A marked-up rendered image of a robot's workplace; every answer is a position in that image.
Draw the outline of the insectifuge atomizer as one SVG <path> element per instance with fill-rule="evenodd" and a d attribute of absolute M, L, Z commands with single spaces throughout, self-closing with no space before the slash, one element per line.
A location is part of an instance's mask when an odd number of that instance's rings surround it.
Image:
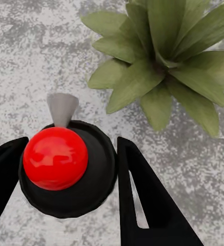
<path fill-rule="evenodd" d="M 21 190 L 29 203 L 55 218 L 79 218 L 112 194 L 118 175 L 117 153 L 97 126 L 72 120 L 79 99 L 49 94 L 53 124 L 27 143 L 19 161 Z"/>

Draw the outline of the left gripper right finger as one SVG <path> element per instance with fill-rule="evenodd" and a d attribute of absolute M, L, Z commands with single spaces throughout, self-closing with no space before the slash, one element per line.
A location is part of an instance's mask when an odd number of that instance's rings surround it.
<path fill-rule="evenodd" d="M 137 145 L 117 137 L 121 246 L 203 246 Z M 131 171 L 149 229 L 137 225 Z"/>

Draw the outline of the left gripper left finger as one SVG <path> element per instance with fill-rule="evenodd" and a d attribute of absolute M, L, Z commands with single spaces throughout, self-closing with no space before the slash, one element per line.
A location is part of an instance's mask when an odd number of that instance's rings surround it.
<path fill-rule="evenodd" d="M 0 216 L 19 181 L 19 161 L 28 142 L 22 137 L 0 146 Z"/>

